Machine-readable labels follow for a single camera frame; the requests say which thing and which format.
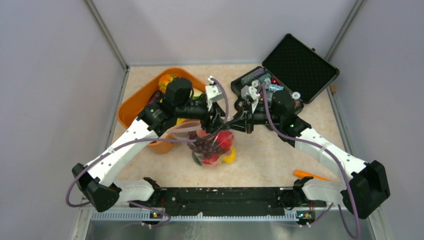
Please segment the dark toy grape bunch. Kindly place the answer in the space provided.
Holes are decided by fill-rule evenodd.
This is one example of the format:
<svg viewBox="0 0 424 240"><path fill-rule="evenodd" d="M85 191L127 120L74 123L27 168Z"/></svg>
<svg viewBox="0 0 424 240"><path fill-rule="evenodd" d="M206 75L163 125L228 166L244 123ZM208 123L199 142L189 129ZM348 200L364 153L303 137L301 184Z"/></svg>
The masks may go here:
<svg viewBox="0 0 424 240"><path fill-rule="evenodd" d="M205 138L200 141L188 142L187 146L191 150L191 155L195 160L207 159L211 156L220 156L224 153L224 149L219 148L215 144L217 133L212 137Z"/></svg>

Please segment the clear zip top bag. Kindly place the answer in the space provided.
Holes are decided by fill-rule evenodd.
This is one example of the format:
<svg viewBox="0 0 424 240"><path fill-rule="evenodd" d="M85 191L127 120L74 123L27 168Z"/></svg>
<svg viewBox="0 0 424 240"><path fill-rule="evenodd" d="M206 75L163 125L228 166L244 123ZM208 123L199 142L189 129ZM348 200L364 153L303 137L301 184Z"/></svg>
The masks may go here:
<svg viewBox="0 0 424 240"><path fill-rule="evenodd" d="M213 135L201 128L200 121L188 120L170 128L167 133L177 140L190 140L186 145L199 166L214 168L236 160L235 136L230 130Z"/></svg>

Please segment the red toy tomato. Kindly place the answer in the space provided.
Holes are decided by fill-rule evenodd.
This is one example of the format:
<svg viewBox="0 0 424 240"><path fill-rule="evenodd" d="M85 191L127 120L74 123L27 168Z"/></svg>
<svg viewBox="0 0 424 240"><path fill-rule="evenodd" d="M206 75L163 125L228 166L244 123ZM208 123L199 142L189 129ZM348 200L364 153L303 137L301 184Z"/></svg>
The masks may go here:
<svg viewBox="0 0 424 240"><path fill-rule="evenodd" d="M234 139L234 135L231 131L222 130L217 134L215 138L215 144L221 149L229 149L230 147L232 147Z"/></svg>

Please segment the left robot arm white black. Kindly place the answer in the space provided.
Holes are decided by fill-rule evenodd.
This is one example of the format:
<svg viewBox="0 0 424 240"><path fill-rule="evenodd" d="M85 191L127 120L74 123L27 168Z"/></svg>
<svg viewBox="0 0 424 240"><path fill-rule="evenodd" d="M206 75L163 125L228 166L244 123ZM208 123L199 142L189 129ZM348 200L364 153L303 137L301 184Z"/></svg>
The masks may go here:
<svg viewBox="0 0 424 240"><path fill-rule="evenodd" d="M201 121L208 134L193 139L194 143L208 140L224 129L229 112L223 112L217 102L223 99L228 108L229 100L220 82L212 76L208 81L205 100L192 98L193 85L190 80L178 77L170 82L161 99L146 105L116 142L95 159L73 167L74 180L70 187L78 186L88 203L99 213L125 202L143 201L149 207L156 206L161 194L147 180L124 184L115 179L151 142L171 142L164 135L176 126L177 119Z"/></svg>

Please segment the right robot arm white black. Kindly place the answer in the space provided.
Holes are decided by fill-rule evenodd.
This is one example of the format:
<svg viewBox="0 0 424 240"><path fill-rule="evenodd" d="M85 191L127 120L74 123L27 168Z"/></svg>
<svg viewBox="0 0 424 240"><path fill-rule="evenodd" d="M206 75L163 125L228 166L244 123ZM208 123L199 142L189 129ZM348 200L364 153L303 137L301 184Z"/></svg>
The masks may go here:
<svg viewBox="0 0 424 240"><path fill-rule="evenodd" d="M267 100L264 89L246 86L234 104L237 114L232 129L240 122L250 133L254 125L269 125L286 143L325 166L340 179L325 181L305 176L293 186L293 200L299 206L325 201L346 207L359 219L368 218L390 197L385 167L374 160L367 162L335 146L298 116L304 107L300 94L277 90Z"/></svg>

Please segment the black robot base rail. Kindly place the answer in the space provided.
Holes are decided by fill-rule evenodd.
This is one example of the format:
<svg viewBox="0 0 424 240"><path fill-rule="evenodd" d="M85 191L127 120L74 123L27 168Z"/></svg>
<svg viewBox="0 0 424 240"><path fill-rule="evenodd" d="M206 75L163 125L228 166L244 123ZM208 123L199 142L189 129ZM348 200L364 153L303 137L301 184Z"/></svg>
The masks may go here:
<svg viewBox="0 0 424 240"><path fill-rule="evenodd" d="M322 200L307 200L291 187L161 187L147 201L136 204L163 210L172 217L283 216L295 208L326 207Z"/></svg>

